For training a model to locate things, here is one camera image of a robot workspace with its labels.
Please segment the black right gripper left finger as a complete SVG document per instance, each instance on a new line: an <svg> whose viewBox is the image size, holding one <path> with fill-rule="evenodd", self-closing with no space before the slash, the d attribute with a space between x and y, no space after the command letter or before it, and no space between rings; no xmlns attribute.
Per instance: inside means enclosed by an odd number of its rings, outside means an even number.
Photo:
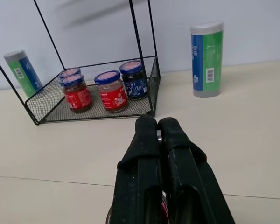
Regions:
<svg viewBox="0 0 280 224"><path fill-rule="evenodd" d="M157 122L143 115L137 118L135 135L117 165L111 224L160 224L161 202Z"/></svg>

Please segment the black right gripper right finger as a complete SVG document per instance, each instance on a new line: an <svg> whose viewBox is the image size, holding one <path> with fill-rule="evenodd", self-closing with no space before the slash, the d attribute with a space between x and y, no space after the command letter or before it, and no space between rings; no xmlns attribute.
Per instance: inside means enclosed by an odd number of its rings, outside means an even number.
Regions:
<svg viewBox="0 0 280 224"><path fill-rule="evenodd" d="M235 224L207 156L174 118L158 123L169 224Z"/></svg>

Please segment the open glass jam jar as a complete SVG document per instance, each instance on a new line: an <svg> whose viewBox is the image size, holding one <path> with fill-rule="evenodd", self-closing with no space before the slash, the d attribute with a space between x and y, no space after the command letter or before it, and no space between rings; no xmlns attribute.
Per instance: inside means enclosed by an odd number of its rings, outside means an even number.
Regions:
<svg viewBox="0 0 280 224"><path fill-rule="evenodd" d="M110 224L110 218L112 215L112 206L109 208L105 224ZM161 224L169 224L168 218L168 205L165 192L162 193L162 202L161 202Z"/></svg>

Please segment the pale red label jam jar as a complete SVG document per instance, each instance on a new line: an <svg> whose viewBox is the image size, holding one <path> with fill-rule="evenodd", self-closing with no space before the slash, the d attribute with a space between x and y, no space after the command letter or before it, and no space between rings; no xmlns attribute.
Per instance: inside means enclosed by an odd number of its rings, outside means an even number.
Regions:
<svg viewBox="0 0 280 224"><path fill-rule="evenodd" d="M101 73L94 78L94 81L106 111L117 112L123 110L128 105L128 99L119 71L111 70Z"/></svg>

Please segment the blue label jam jar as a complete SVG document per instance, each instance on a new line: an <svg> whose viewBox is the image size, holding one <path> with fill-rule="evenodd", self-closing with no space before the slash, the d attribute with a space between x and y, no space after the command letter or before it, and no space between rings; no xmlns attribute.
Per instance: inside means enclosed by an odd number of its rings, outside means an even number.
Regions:
<svg viewBox="0 0 280 224"><path fill-rule="evenodd" d="M147 85L140 60L132 60L119 67L127 96L138 100L147 96Z"/></svg>

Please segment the grey roll green blue label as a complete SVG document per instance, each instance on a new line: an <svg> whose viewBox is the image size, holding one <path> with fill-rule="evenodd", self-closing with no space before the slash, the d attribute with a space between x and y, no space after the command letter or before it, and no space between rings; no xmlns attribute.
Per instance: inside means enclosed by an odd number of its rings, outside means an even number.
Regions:
<svg viewBox="0 0 280 224"><path fill-rule="evenodd" d="M29 98L43 87L25 51L15 51L4 55L10 70Z"/></svg>
<svg viewBox="0 0 280 224"><path fill-rule="evenodd" d="M215 97L221 91L223 58L223 22L192 26L191 56L193 94L199 98Z"/></svg>

